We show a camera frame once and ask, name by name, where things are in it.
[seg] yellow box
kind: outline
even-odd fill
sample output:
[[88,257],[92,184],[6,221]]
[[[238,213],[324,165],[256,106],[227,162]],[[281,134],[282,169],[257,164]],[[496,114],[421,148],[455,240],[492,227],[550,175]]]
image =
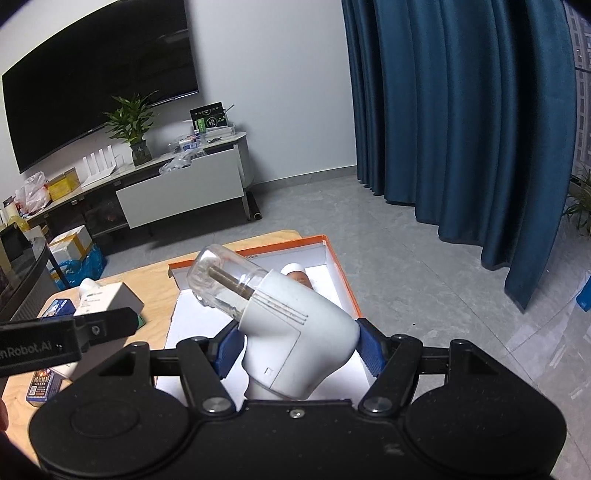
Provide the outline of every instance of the yellow box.
[[51,179],[47,184],[49,195],[55,202],[57,199],[65,197],[68,193],[73,192],[80,186],[80,179],[76,173],[75,168],[58,175],[54,179]]

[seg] blue plastic bag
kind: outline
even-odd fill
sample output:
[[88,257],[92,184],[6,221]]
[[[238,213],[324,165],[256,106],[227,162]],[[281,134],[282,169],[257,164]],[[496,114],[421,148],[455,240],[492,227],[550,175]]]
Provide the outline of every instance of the blue plastic bag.
[[[103,257],[100,248],[93,244],[84,260],[68,260],[60,264],[60,269],[64,272],[70,287],[77,287],[85,278],[98,280],[106,264],[106,259]],[[66,289],[61,280],[56,280],[56,284],[60,290]]]

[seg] floor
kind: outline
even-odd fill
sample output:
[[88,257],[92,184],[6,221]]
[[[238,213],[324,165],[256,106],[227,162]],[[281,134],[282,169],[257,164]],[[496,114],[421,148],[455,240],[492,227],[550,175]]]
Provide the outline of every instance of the floor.
[[[479,247],[447,244],[411,207],[387,205],[352,176],[257,196],[263,219],[247,223],[240,200],[125,232],[102,248],[104,276],[281,229],[326,234],[364,315],[384,333],[426,345],[466,338],[553,400],[569,435],[554,469],[560,480],[591,479],[591,312],[573,297],[586,280],[591,249],[568,223],[530,306],[503,292],[507,269],[480,265]],[[421,380],[421,391],[442,382]]]

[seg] television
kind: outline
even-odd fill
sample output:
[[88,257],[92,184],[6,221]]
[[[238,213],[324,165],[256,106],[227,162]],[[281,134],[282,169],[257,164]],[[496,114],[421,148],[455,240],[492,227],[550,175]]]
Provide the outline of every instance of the television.
[[157,105],[196,93],[184,0],[117,0],[27,54],[3,76],[22,173],[105,126],[113,95]]

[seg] curtain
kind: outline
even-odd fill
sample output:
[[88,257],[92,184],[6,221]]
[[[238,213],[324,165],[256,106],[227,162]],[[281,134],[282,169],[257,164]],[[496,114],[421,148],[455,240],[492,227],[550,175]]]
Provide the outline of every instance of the curtain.
[[342,0],[358,178],[510,266],[522,309],[564,207],[576,80],[558,0]]

